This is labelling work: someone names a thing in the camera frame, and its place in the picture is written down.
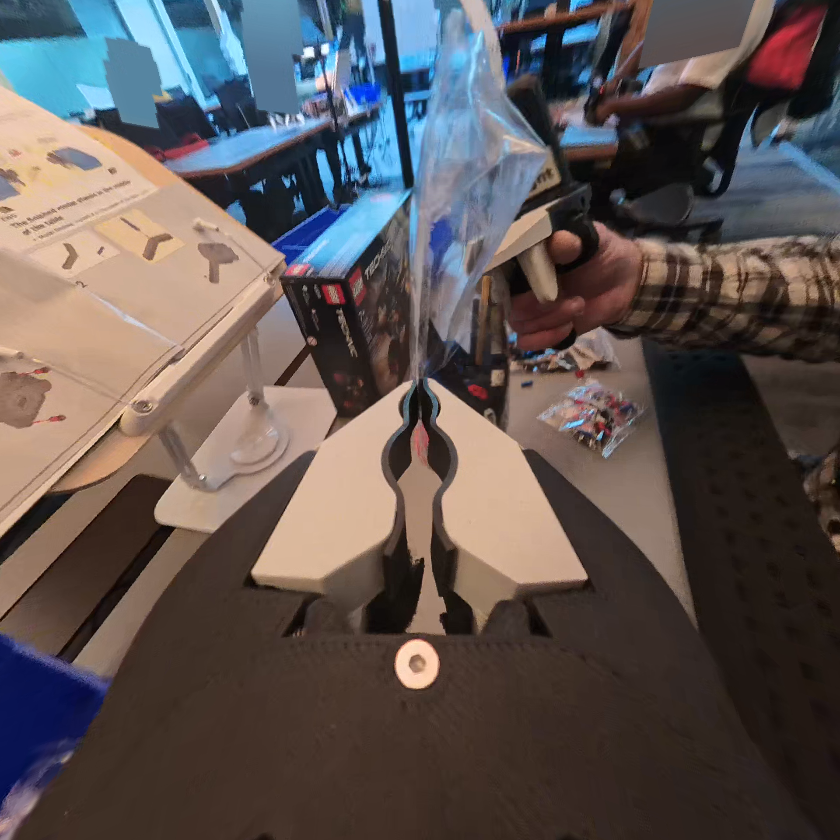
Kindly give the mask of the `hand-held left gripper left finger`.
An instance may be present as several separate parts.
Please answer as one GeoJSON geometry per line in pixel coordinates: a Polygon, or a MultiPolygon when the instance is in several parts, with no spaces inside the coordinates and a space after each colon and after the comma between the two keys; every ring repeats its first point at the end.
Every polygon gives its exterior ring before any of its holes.
{"type": "Polygon", "coordinates": [[[424,575],[407,545],[399,480],[412,463],[414,384],[399,386],[318,448],[251,571],[253,582],[364,613],[368,632],[404,633],[424,575]]]}

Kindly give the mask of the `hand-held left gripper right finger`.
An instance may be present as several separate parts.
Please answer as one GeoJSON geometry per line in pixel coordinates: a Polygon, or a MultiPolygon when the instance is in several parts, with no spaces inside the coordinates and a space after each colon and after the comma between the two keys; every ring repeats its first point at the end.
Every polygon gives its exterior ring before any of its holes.
{"type": "Polygon", "coordinates": [[[423,381],[432,567],[446,634],[481,629],[500,602],[580,589],[588,574],[524,449],[435,381],[423,381]]]}

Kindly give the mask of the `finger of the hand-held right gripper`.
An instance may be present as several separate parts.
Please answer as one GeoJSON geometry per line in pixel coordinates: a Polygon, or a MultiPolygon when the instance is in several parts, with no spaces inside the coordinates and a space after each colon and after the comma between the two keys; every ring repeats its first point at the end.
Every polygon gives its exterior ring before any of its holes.
{"type": "Polygon", "coordinates": [[[509,227],[487,270],[494,270],[515,259],[521,253],[542,243],[552,233],[552,219],[548,210],[532,210],[520,216],[509,227]]]}

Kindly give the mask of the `clear plastic bag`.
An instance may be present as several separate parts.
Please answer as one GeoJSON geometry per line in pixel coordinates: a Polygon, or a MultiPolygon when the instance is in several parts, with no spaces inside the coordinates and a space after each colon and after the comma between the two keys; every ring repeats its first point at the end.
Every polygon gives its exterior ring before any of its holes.
{"type": "Polygon", "coordinates": [[[433,385],[507,423],[510,293],[490,262],[548,148],[508,98],[485,2],[460,2],[438,47],[411,205],[409,370],[416,453],[442,479],[455,457],[433,428],[433,385]]]}

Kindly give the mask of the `clear bag of mixed parts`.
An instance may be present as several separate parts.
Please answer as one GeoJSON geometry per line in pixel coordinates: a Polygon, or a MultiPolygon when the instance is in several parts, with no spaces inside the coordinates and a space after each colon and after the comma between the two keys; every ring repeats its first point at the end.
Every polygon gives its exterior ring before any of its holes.
{"type": "Polygon", "coordinates": [[[582,334],[564,350],[521,351],[512,346],[509,360],[510,371],[531,374],[571,373],[582,377],[590,371],[620,368],[615,344],[604,328],[582,334]]]}

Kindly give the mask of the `clear bag of small pins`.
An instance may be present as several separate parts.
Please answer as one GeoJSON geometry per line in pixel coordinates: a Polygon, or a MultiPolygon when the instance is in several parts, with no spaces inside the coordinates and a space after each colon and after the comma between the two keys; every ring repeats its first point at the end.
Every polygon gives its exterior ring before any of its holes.
{"type": "Polygon", "coordinates": [[[588,378],[572,387],[537,419],[604,459],[610,458],[646,417],[645,404],[588,378]]]}

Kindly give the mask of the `person's right forearm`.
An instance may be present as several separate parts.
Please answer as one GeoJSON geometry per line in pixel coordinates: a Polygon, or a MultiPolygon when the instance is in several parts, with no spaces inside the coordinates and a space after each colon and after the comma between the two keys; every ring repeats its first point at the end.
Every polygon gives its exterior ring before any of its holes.
{"type": "Polygon", "coordinates": [[[724,245],[639,239],[640,281],[607,326],[687,350],[839,361],[839,237],[724,245]]]}

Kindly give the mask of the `grey desk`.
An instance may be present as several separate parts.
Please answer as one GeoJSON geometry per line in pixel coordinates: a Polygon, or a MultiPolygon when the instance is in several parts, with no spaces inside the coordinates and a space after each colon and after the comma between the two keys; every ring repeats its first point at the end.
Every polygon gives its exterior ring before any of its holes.
{"type": "MultiPolygon", "coordinates": [[[[819,455],[838,437],[838,364],[807,364],[747,356],[752,382],[767,406],[785,446],[819,455]]],[[[522,388],[513,377],[509,435],[537,450],[576,489],[600,508],[651,560],[691,618],[690,594],[676,525],[665,455],[653,418],[644,419],[629,441],[608,459],[588,455],[577,444],[538,420],[541,411],[571,386],[567,375],[540,376],[522,388]]],[[[81,632],[64,656],[100,676],[112,677],[140,625],[186,560],[207,539],[201,532],[166,529],[165,541],[151,555],[125,595],[96,627],[81,632]]]]}

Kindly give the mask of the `person's right hand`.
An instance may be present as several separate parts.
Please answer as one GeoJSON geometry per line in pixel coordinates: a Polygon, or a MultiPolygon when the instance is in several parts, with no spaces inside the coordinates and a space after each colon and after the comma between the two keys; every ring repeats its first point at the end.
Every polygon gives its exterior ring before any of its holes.
{"type": "Polygon", "coordinates": [[[597,252],[572,271],[565,267],[580,257],[580,239],[567,231],[550,238],[548,251],[560,268],[555,299],[541,301],[531,289],[511,299],[508,324],[521,351],[554,348],[572,332],[608,327],[627,315],[642,278],[642,253],[633,240],[602,224],[595,224],[595,230],[597,252]]]}

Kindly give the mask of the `white monitor stand base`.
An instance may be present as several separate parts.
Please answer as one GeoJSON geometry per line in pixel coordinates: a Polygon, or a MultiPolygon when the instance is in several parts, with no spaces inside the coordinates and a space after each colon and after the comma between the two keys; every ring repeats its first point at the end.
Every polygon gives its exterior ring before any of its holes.
{"type": "Polygon", "coordinates": [[[210,534],[251,500],[294,460],[316,450],[337,416],[324,389],[268,386],[268,420],[277,430],[275,450],[268,458],[240,464],[234,458],[247,432],[256,425],[246,395],[228,409],[196,451],[192,462],[209,479],[210,490],[190,487],[178,476],[158,501],[157,522],[175,529],[210,534]]]}

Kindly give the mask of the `toy truck set box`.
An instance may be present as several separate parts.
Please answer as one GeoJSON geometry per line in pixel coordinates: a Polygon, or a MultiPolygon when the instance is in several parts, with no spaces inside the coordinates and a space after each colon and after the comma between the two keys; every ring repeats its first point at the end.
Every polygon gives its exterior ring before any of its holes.
{"type": "MultiPolygon", "coordinates": [[[[364,193],[282,279],[340,417],[356,417],[412,378],[408,190],[364,193]]],[[[508,337],[493,280],[470,309],[429,324],[429,377],[500,428],[508,414],[508,337]]]]}

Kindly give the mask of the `black metal pole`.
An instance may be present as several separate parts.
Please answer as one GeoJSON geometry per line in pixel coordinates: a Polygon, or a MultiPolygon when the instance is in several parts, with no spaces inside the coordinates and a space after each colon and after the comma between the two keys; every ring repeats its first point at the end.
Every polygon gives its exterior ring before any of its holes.
{"type": "Polygon", "coordinates": [[[402,181],[405,189],[413,189],[414,167],[406,119],[406,103],[397,44],[393,1],[378,1],[377,6],[380,15],[381,35],[385,55],[385,70],[387,75],[387,88],[392,100],[396,144],[400,158],[402,181]]]}

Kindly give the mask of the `dark perforated mat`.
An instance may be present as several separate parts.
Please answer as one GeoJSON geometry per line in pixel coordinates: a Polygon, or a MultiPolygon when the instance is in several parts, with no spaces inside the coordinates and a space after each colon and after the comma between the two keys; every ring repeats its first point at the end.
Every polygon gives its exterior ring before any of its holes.
{"type": "Polygon", "coordinates": [[[643,350],[700,634],[767,763],[839,838],[837,555],[740,358],[643,350]]]}

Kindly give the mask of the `red jacket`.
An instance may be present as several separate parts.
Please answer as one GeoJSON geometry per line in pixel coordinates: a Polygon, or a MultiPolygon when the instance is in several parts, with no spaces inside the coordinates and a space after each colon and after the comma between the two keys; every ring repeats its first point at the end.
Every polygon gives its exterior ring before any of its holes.
{"type": "Polygon", "coordinates": [[[749,59],[745,81],[769,91],[799,90],[826,16],[826,3],[785,5],[749,59]]]}

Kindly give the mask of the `long background table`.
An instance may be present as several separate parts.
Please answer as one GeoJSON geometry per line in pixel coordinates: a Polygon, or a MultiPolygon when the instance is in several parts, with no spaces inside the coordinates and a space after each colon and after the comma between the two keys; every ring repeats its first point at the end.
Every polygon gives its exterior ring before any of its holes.
{"type": "Polygon", "coordinates": [[[381,110],[382,105],[375,103],[340,121],[338,128],[331,118],[319,118],[286,127],[248,129],[217,138],[208,146],[167,161],[165,167],[201,192],[207,193],[210,183],[222,182],[239,197],[271,175],[309,162],[317,151],[336,145],[340,138],[358,134],[381,110]]]}

